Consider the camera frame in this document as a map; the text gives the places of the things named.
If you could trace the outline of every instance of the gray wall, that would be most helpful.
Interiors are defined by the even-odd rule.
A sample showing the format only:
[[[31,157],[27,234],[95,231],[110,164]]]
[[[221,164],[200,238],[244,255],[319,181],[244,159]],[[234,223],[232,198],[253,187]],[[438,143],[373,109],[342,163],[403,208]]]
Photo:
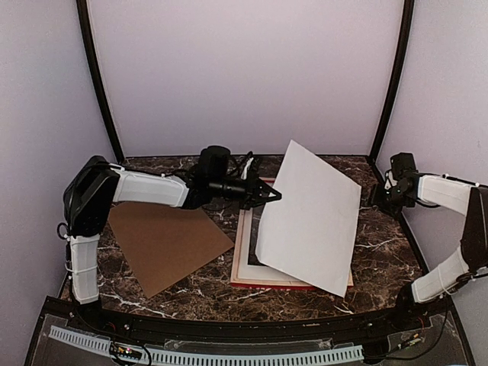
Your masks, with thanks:
[[[89,3],[128,156],[369,153],[403,0]]]
[[[400,90],[379,166],[412,152],[422,172],[488,182],[488,2],[416,2]],[[439,208],[406,212],[434,268],[459,245],[464,218]],[[478,364],[488,360],[488,281],[454,296]]]
[[[4,1],[0,18],[0,364],[20,365],[65,273],[63,190],[89,156],[112,156],[75,2]]]

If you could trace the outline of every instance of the white robotic arm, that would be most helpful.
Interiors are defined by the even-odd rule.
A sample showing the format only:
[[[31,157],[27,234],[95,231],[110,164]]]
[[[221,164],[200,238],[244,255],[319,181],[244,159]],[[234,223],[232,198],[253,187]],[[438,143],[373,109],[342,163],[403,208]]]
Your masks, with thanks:
[[[447,175],[418,173],[412,154],[400,153],[391,159],[383,188],[376,187],[372,203],[396,216],[402,207],[415,204],[446,207],[466,217],[464,234],[456,251],[425,276],[407,285],[398,302],[428,303],[451,294],[488,265],[488,188]]]
[[[135,201],[194,209],[214,197],[224,197],[248,210],[281,199],[279,192],[259,179],[259,159],[248,154],[231,173],[229,160],[228,149],[210,146],[201,152],[196,165],[177,176],[134,172],[100,156],[92,157],[63,195],[67,229],[63,237],[69,248],[66,269],[71,272],[75,299],[80,304],[98,299],[98,240],[112,203]]]

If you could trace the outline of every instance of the white paper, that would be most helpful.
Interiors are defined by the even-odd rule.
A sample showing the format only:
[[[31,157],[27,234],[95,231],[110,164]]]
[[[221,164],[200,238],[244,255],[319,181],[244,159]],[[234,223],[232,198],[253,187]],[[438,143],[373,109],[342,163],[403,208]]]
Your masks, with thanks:
[[[259,261],[344,297],[361,186],[290,141],[273,188],[283,197],[263,211]]]

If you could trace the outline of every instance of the dark marble surface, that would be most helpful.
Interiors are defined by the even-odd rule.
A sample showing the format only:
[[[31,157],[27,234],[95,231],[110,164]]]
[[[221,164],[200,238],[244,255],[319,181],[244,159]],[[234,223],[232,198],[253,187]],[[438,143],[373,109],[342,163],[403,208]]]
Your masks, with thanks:
[[[261,176],[275,177],[281,159],[266,156]],[[231,287],[233,249],[147,299],[107,225],[98,248],[98,282],[103,307],[174,319],[233,322],[315,319],[392,307],[398,290],[421,275],[413,251],[396,221],[376,208],[368,207],[369,191],[376,179],[366,160],[339,156],[325,156],[323,159],[363,187],[352,258],[355,286],[348,289],[344,299],[321,290]],[[126,161],[126,166],[161,173],[188,168],[195,162],[195,157],[133,158]],[[219,210],[219,205],[223,207],[224,204],[212,203],[208,208],[215,211],[208,211],[208,214],[235,241],[239,209],[233,205]],[[66,288],[62,298],[68,298]]]

